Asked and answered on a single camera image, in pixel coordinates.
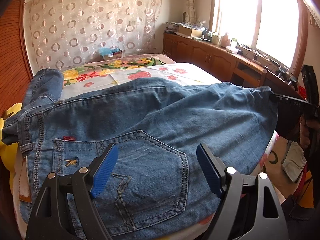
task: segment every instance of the silver screw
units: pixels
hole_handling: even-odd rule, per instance
[[[259,177],[260,177],[261,179],[266,179],[266,178],[268,177],[268,175],[265,174],[264,172],[260,172],[260,173],[259,173]]]
[[[88,172],[88,168],[87,167],[82,167],[79,170],[80,173],[87,173]]]
[[[48,174],[48,179],[53,179],[56,176],[56,174],[54,174],[54,172],[51,172]]]
[[[229,174],[235,174],[235,173],[236,173],[236,169],[233,168],[233,167],[228,167],[228,168],[227,168],[227,173],[229,173]]]

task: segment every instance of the denim fabric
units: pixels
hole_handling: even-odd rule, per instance
[[[20,146],[34,145],[25,152],[33,201],[49,172],[72,174],[116,143],[119,160],[95,200],[98,211],[115,240],[155,239],[217,209],[219,199],[196,159],[199,143],[227,166],[251,173],[276,127],[270,93],[268,87],[183,87],[141,78],[30,109],[18,120],[9,118],[4,134],[10,136],[10,126],[18,124]],[[69,201],[80,232],[72,197]],[[21,202],[25,220],[31,207]]]
[[[29,84],[21,111],[6,121],[5,126],[8,128],[7,132],[2,134],[2,141],[7,145],[18,142],[18,118],[34,107],[57,102],[61,96],[62,85],[63,75],[59,70],[42,69],[38,71]]]

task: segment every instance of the yellow cloth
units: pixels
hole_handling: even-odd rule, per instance
[[[11,106],[7,114],[10,114],[13,112],[13,114],[16,114],[18,111],[21,110],[22,104],[14,104]],[[2,130],[4,126],[4,119],[0,118],[0,130]],[[17,149],[18,149],[18,143],[13,143],[12,145],[5,145],[2,141],[0,141],[0,157],[4,164],[4,166],[7,168],[8,171],[10,171],[10,190],[12,193],[13,188],[13,177],[14,177],[14,163],[16,160],[17,155]]]

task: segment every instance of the mattress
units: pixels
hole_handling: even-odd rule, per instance
[[[62,100],[83,93],[120,85],[136,78],[161,77],[183,86],[221,83],[217,78],[195,65],[175,63],[167,56],[161,54],[134,55],[118,60],[90,63],[69,69],[63,72],[63,74],[65,79],[61,94]],[[252,172],[252,175],[256,176],[261,171],[278,138],[278,134],[274,132],[262,159]],[[21,236],[25,238],[27,224],[23,221],[19,212],[19,184],[20,187],[23,187],[20,181],[21,171],[25,169],[23,167],[22,156],[21,153],[18,152],[15,162],[16,175],[13,183],[13,202],[18,228]],[[185,228],[161,239],[193,240],[207,230],[213,215],[214,214],[210,215],[189,228]]]

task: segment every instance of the patterned wall covering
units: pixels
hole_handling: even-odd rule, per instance
[[[32,0],[25,4],[33,68],[65,70],[89,62],[99,48],[132,54],[153,48],[161,0]]]

